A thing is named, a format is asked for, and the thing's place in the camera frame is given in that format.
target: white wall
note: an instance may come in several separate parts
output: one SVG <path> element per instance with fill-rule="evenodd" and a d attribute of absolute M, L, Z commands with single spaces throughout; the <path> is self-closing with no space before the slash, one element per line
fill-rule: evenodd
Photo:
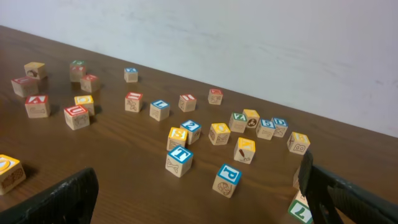
<path fill-rule="evenodd" d="M 0 0 L 0 24 L 398 137 L 397 9 L 396 0 Z"/>

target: yellow block face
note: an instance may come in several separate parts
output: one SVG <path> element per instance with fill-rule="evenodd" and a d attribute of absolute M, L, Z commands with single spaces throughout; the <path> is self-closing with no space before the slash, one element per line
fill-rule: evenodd
<path fill-rule="evenodd" d="M 93 97 L 88 95 L 88 96 L 76 96 L 75 97 L 75 104 L 76 105 L 85 105 L 88 103 L 94 103 Z"/>
<path fill-rule="evenodd" d="M 254 141 L 245 138 L 239 138 L 238 141 L 239 141 L 238 147 L 240 149 L 245 149 L 252 152 L 256 151 L 256 143 Z"/>
<path fill-rule="evenodd" d="M 19 163 L 19 160 L 8 157 L 6 155 L 0 155 L 0 175 L 7 172 Z"/>
<path fill-rule="evenodd" d="M 217 134 L 222 134 L 222 133 L 231 133 L 229 130 L 228 126 L 225 123 L 215 123 L 211 124 L 213 129 L 216 131 Z"/>
<path fill-rule="evenodd" d="M 294 139 L 299 142 L 310 144 L 310 140 L 308 139 L 308 137 L 305 134 L 293 132 L 293 136 L 294 136 Z"/>
<path fill-rule="evenodd" d="M 251 118 L 259 118 L 260 117 L 260 115 L 255 110 L 244 109 L 243 112 L 246 113 L 246 115 Z"/>
<path fill-rule="evenodd" d="M 187 140 L 188 131 L 181 128 L 172 128 L 170 130 L 169 138 L 176 140 Z"/>
<path fill-rule="evenodd" d="M 25 66 L 29 67 L 29 68 L 40 68 L 43 65 L 44 65 L 43 63 L 39 63 L 39 62 L 31 62 L 31 63 L 27 63 Z"/>

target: blue block face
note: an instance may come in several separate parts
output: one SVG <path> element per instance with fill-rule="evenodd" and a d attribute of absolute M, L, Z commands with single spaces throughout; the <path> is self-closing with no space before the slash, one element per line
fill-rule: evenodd
<path fill-rule="evenodd" d="M 164 109 L 169 106 L 169 104 L 164 102 L 163 100 L 153 101 L 152 105 L 154 105 L 156 108 L 159 108 L 159 109 Z"/>
<path fill-rule="evenodd" d="M 239 179 L 241 178 L 242 172 L 232 168 L 231 166 L 224 164 L 220 171 L 218 171 L 217 174 L 219 177 L 222 179 L 228 181 L 229 183 L 236 185 L 239 182 Z"/>
<path fill-rule="evenodd" d="M 182 146 L 177 146 L 169 152 L 169 156 L 171 156 L 177 162 L 184 164 L 193 156 L 193 152 L 185 149 Z"/>
<path fill-rule="evenodd" d="M 261 119 L 261 126 L 275 129 L 274 123 L 272 121 L 269 121 L 269 120 L 266 120 L 266 119 Z"/>
<path fill-rule="evenodd" d="M 137 72 L 137 69 L 135 69 L 135 68 L 125 68 L 124 70 L 126 72 Z"/>
<path fill-rule="evenodd" d="M 275 125 L 281 125 L 287 127 L 287 122 L 284 119 L 273 118 Z"/>
<path fill-rule="evenodd" d="M 192 120 L 188 120 L 188 121 L 182 123 L 181 126 L 183 126 L 185 129 L 187 129 L 191 132 L 194 132 L 201 127 L 200 124 L 198 124 Z"/>

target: brown table surface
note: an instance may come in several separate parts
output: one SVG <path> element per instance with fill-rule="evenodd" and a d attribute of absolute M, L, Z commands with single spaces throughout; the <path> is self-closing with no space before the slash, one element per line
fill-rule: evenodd
<path fill-rule="evenodd" d="M 92 124 L 72 131 L 63 109 L 74 105 L 74 96 L 87 95 L 69 81 L 69 63 L 76 59 L 85 60 L 103 86 L 93 94 L 97 115 Z M 49 118 L 29 119 L 24 99 L 11 86 L 10 80 L 23 77 L 24 65 L 32 61 L 45 63 L 49 73 L 39 84 L 40 93 L 49 95 Z M 124 81 L 123 69 L 131 66 L 139 71 L 138 83 Z M 211 85 L 5 27 L 0 27 L 0 68 L 0 154 L 20 160 L 27 174 L 0 197 L 0 211 L 93 167 L 99 194 L 92 223 L 299 223 L 287 213 L 297 192 L 292 178 L 302 160 L 287 149 L 292 131 L 308 135 L 315 164 L 398 203 L 397 138 L 225 89 L 222 104 L 209 105 Z M 129 91 L 144 94 L 140 113 L 124 110 Z M 186 93 L 198 99 L 189 113 L 178 108 L 179 95 Z M 149 116 L 149 104 L 158 99 L 170 103 L 170 117 L 161 122 Z M 285 118 L 287 133 L 268 141 L 246 129 L 231 133 L 227 145 L 213 146 L 210 124 L 228 123 L 232 112 L 244 108 L 265 119 Z M 202 130 L 187 147 L 194 153 L 192 167 L 178 178 L 165 170 L 167 136 L 187 119 Z M 250 165 L 233 160 L 240 136 L 256 141 Z M 224 163 L 243 173 L 231 199 L 211 189 Z"/>

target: wooden table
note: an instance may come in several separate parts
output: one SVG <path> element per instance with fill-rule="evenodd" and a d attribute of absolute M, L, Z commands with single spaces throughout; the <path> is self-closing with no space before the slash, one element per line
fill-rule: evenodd
<path fill-rule="evenodd" d="M 98 114 L 92 124 L 72 131 L 63 109 L 74 104 L 74 96 L 87 95 L 80 84 L 69 82 L 69 63 L 75 59 L 85 60 L 103 86 L 93 94 Z M 31 61 L 45 63 L 49 73 L 39 85 L 51 103 L 47 119 L 29 119 L 24 99 L 12 90 L 10 80 L 24 76 L 24 65 Z M 123 68 L 131 66 L 139 70 L 139 83 L 123 79 Z M 292 178 L 302 159 L 287 149 L 292 131 L 309 136 L 315 164 L 398 203 L 397 138 L 230 90 L 223 90 L 221 106 L 209 105 L 211 85 L 5 27 L 0 27 L 0 68 L 0 154 L 21 160 L 27 173 L 21 185 L 0 197 L 0 211 L 93 167 L 99 195 L 92 223 L 299 223 L 287 214 L 297 192 Z M 140 113 L 124 110 L 129 91 L 144 94 Z M 198 98 L 195 111 L 178 108 L 184 93 Z M 149 104 L 158 99 L 171 104 L 170 117 L 161 122 L 149 116 Z M 262 118 L 287 119 L 287 134 L 267 141 L 247 129 L 231 133 L 227 145 L 213 146 L 210 124 L 228 123 L 232 112 L 244 108 L 257 110 Z M 200 123 L 202 132 L 188 146 L 195 154 L 192 168 L 179 179 L 165 170 L 166 143 L 170 128 L 187 119 Z M 250 165 L 233 160 L 240 136 L 256 141 Z M 243 173 L 231 199 L 211 189 L 224 163 Z"/>

